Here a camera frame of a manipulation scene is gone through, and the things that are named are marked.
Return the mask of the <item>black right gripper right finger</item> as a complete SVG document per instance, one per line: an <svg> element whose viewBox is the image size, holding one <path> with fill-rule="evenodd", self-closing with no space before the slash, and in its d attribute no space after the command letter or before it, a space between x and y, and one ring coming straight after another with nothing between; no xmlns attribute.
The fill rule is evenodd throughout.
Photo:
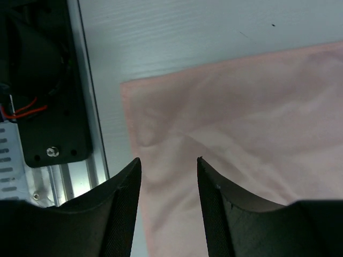
<svg viewBox="0 0 343 257"><path fill-rule="evenodd" d="M209 256L342 256L342 201L263 199L197 160Z"/></svg>

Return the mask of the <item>pink cloth napkin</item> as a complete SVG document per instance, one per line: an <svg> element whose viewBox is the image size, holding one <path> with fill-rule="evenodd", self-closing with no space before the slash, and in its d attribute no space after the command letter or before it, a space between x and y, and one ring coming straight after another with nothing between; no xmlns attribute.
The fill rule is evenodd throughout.
<svg viewBox="0 0 343 257"><path fill-rule="evenodd" d="M207 256L197 158L270 201L342 198L342 43L121 84L150 256Z"/></svg>

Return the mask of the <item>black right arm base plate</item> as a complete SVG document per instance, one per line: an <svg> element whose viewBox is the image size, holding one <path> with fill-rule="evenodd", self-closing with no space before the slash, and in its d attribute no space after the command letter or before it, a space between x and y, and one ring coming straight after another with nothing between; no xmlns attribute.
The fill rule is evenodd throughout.
<svg viewBox="0 0 343 257"><path fill-rule="evenodd" d="M91 154L66 1L1 1L1 112L16 121L29 167Z"/></svg>

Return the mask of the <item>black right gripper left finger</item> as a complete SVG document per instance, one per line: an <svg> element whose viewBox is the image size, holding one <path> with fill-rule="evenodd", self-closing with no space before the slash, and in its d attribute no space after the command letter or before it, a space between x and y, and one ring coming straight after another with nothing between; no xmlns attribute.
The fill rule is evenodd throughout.
<svg viewBox="0 0 343 257"><path fill-rule="evenodd" d="M61 206L1 201L1 256L130 256L141 161Z"/></svg>

